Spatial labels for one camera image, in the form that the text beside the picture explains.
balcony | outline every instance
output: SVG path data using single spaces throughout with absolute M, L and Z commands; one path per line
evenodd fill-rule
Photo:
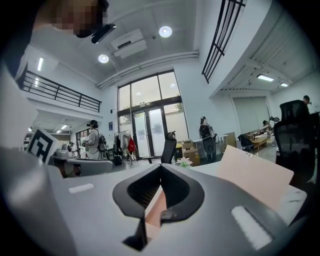
M 97 113 L 100 112 L 101 101 L 51 81 L 29 70 L 26 71 L 23 84 L 24 88 L 22 90 L 28 93 Z

gray plastic device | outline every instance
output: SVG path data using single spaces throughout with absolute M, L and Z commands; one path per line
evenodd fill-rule
M 0 148 L 0 162 L 8 210 L 51 255 L 258 255 L 231 215 L 236 206 L 244 206 L 275 240 L 287 230 L 272 209 L 236 185 L 170 164 L 63 179 L 58 168 L 17 150 Z M 91 189 L 69 190 L 88 184 Z M 159 185 L 167 210 L 148 243 L 140 239 L 146 238 L 144 209 Z M 139 242 L 143 249 L 132 248 Z

recessed light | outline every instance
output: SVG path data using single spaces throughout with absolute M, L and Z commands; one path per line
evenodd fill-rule
M 263 74 L 260 74 L 257 77 L 258 77 L 258 79 L 262 79 L 262 80 L 265 80 L 265 81 L 268 81 L 268 82 L 272 82 L 274 80 L 273 78 L 265 76 Z
M 39 59 L 39 63 L 38 63 L 38 71 L 41 71 L 41 67 L 42 67 L 42 63 L 44 62 L 43 58 Z
M 101 63 L 107 63 L 109 61 L 109 57 L 105 54 L 101 54 L 99 57 L 98 57 L 98 60 L 101 62 Z
M 162 28 L 160 28 L 159 34 L 163 38 L 168 38 L 172 35 L 172 29 L 169 26 L 163 26 Z

black railing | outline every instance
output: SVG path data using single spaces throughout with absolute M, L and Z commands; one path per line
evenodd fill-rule
M 245 6 L 246 5 L 244 4 L 244 0 L 222 0 L 218 22 L 216 25 L 210 52 L 202 70 L 202 74 L 204 75 L 208 84 L 221 57 L 225 56 L 225 49 L 227 47 L 231 34 L 235 28 L 240 10 L 242 7 Z
M 23 85 L 23 91 L 86 110 L 100 112 L 101 101 L 51 81 L 29 70 L 26 71 Z

